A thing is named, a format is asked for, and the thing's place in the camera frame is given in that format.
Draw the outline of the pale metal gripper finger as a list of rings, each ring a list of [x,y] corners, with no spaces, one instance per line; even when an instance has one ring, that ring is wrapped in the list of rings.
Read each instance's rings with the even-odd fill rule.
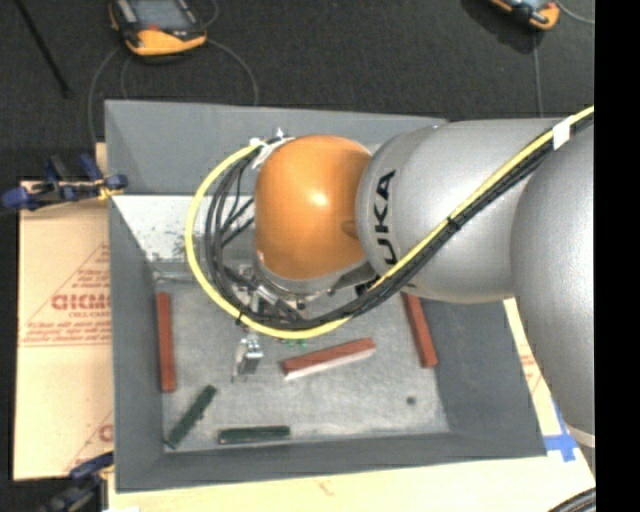
[[[235,383],[243,376],[244,357],[246,353],[246,344],[239,342],[234,350],[233,365],[230,382]]]
[[[258,340],[246,339],[246,351],[243,356],[243,374],[253,375],[264,357],[264,351]]]

